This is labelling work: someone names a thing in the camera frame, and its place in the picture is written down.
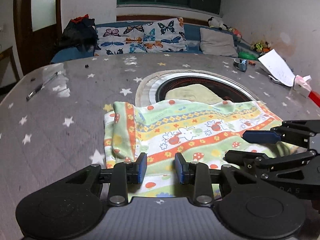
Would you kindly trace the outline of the dark wooden side table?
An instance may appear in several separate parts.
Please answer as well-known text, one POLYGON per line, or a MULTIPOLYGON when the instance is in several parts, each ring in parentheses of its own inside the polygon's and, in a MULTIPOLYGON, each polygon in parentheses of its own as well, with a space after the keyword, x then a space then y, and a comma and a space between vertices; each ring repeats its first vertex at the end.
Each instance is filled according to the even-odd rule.
POLYGON ((0 70, 0 85, 1 88, 13 85, 20 80, 16 62, 13 54, 13 47, 1 52, 1 70, 0 70))

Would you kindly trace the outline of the butterfly print pillow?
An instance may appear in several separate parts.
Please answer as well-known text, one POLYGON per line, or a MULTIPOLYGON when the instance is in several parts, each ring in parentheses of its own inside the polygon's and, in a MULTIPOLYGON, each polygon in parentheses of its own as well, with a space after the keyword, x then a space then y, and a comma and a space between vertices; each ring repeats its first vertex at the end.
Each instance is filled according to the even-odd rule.
POLYGON ((182 52, 188 50, 183 18, 170 18, 127 27, 97 28, 98 55, 182 52))

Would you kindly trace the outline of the grey plain cushion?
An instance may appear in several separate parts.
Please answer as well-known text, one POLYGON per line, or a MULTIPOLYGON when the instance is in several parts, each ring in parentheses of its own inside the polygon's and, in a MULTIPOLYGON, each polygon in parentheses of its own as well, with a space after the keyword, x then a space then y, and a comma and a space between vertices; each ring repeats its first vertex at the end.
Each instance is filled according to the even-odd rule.
POLYGON ((200 28, 200 38, 200 49, 204 54, 238 57, 232 35, 200 28))

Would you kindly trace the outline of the green plastic toy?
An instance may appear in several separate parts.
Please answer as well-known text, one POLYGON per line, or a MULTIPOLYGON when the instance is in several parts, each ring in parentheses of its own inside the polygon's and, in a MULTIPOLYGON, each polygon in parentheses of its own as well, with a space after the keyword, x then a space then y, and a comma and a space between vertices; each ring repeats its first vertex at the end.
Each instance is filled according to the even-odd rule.
POLYGON ((249 53, 249 52, 247 52, 247 51, 240 51, 240 52, 238 53, 238 57, 239 57, 240 59, 253 60, 253 61, 258 59, 256 55, 253 55, 253 54, 251 54, 251 53, 249 53))

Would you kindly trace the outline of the black white plush toy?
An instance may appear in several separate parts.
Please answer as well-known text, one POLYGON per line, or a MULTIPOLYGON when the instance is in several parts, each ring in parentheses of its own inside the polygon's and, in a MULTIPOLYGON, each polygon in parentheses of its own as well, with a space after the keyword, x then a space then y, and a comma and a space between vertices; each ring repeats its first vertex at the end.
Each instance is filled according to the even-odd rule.
POLYGON ((207 22, 208 22, 208 25, 210 28, 215 28, 215 29, 219 29, 219 30, 223 30, 223 31, 230 31, 229 26, 227 26, 223 22, 219 21, 215 17, 210 17, 207 22))

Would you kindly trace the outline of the blue sofa bench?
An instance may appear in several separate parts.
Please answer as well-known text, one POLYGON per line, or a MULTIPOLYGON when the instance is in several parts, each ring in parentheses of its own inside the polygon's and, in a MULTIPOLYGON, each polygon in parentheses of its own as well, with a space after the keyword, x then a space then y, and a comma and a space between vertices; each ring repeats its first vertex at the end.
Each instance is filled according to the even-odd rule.
POLYGON ((181 17, 98 27, 93 23, 69 21, 62 40, 68 47, 56 53, 51 63, 99 55, 184 51, 237 57, 241 51, 251 51, 251 46, 243 43, 237 32, 185 24, 181 17))

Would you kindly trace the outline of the small orange toy car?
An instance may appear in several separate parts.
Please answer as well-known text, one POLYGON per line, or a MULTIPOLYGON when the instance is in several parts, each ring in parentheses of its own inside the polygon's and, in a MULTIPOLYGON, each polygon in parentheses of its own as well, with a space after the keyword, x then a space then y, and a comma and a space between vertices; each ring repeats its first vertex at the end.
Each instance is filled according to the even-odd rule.
POLYGON ((255 65, 256 65, 256 62, 249 60, 248 64, 250 64, 250 65, 252 65, 252 66, 255 66, 255 65))

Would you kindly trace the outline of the dark wooden door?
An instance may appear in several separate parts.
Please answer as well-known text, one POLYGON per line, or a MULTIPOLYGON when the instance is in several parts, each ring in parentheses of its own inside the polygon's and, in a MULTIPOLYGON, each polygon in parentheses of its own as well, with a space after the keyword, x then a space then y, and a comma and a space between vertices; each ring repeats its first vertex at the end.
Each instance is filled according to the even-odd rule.
POLYGON ((23 75, 50 64, 62 35, 61 0, 14 0, 14 30, 23 75))

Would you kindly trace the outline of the pink white tissue packet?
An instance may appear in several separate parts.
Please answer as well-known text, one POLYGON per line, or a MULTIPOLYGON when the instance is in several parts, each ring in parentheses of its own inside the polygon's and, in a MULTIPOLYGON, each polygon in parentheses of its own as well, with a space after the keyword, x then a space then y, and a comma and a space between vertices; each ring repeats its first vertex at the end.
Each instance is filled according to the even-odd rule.
POLYGON ((312 88, 310 86, 310 81, 312 80, 310 75, 307 76, 300 76, 296 75, 293 89, 299 93, 300 95, 304 96, 305 98, 308 98, 312 88))

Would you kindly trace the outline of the colourful patterned children's garment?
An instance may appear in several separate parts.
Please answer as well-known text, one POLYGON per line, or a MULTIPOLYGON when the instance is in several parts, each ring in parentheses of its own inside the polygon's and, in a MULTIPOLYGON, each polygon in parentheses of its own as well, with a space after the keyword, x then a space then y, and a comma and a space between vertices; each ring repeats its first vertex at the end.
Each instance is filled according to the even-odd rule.
POLYGON ((106 167, 135 161, 146 153, 143 183, 130 185, 129 197, 185 196, 191 189, 178 182, 176 153, 213 169, 225 163, 228 150, 264 153, 269 157, 293 154, 297 147, 288 143, 250 144, 242 138, 246 130, 268 130, 280 124, 281 119, 259 101, 209 105, 171 99, 144 107, 115 102, 113 110, 104 116, 106 167))

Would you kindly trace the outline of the yellow green toy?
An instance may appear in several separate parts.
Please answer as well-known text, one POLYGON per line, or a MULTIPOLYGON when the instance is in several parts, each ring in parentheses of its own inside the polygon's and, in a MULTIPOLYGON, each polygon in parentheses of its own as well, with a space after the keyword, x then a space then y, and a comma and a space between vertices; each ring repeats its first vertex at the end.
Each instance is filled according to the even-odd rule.
POLYGON ((256 51, 257 53, 268 53, 271 50, 271 45, 264 40, 256 42, 251 45, 250 50, 256 51))

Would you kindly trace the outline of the black pen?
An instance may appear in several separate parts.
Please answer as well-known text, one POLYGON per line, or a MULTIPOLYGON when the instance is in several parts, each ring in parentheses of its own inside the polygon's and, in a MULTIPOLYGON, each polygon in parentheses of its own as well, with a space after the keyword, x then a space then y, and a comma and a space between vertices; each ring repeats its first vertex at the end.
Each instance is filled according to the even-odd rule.
POLYGON ((45 87, 46 84, 50 83, 53 79, 55 79, 58 76, 58 72, 55 72, 53 75, 51 75, 46 81, 39 84, 36 88, 34 88, 27 96, 26 101, 29 101, 34 95, 36 95, 41 89, 45 87))

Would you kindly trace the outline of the round black table heater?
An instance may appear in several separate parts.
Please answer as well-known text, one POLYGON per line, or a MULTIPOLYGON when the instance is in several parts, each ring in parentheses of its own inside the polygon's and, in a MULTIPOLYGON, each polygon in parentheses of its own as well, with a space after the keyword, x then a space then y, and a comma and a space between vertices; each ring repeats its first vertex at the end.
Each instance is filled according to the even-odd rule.
POLYGON ((148 106, 175 98, 212 103, 259 100, 248 88, 223 75, 204 70, 176 69, 145 77, 137 88, 135 105, 148 106))

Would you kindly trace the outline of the black and red clothes pile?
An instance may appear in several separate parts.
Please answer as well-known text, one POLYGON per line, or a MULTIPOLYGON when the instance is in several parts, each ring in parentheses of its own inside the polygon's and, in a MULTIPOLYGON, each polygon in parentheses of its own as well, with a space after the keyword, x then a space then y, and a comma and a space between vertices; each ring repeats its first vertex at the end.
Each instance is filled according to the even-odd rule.
POLYGON ((75 47, 79 51, 93 52, 97 46, 97 41, 95 19, 86 14, 68 22, 62 32, 60 44, 63 48, 75 47))

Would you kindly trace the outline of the beige cloth in heater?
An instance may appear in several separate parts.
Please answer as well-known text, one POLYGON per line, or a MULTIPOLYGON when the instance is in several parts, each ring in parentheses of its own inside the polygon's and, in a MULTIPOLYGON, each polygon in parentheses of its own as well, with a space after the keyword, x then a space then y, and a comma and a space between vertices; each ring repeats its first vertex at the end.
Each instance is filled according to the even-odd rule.
POLYGON ((218 95, 201 84, 193 84, 174 88, 165 95, 165 100, 180 99, 215 104, 223 101, 218 95))

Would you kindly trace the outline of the grey star-patterned table cover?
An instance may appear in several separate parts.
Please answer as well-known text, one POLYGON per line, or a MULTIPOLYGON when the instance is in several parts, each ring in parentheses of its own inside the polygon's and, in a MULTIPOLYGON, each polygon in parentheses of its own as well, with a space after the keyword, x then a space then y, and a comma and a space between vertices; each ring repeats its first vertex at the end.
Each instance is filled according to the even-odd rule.
POLYGON ((95 152, 104 153, 106 104, 133 103, 145 77, 176 69, 228 77, 283 120, 319 118, 319 108, 310 99, 270 81, 259 63, 242 73, 225 56, 120 54, 39 68, 1 102, 1 239, 22 238, 15 209, 23 197, 88 166, 95 152), (55 72, 58 76, 26 101, 55 72))

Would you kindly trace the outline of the white paper sheet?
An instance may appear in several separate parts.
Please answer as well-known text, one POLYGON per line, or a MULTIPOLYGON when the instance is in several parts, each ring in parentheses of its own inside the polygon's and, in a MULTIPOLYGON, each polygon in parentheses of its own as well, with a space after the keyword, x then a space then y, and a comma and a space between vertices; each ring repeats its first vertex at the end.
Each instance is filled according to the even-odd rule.
POLYGON ((275 49, 259 57, 258 60, 280 83, 287 87, 293 86, 296 76, 275 49))

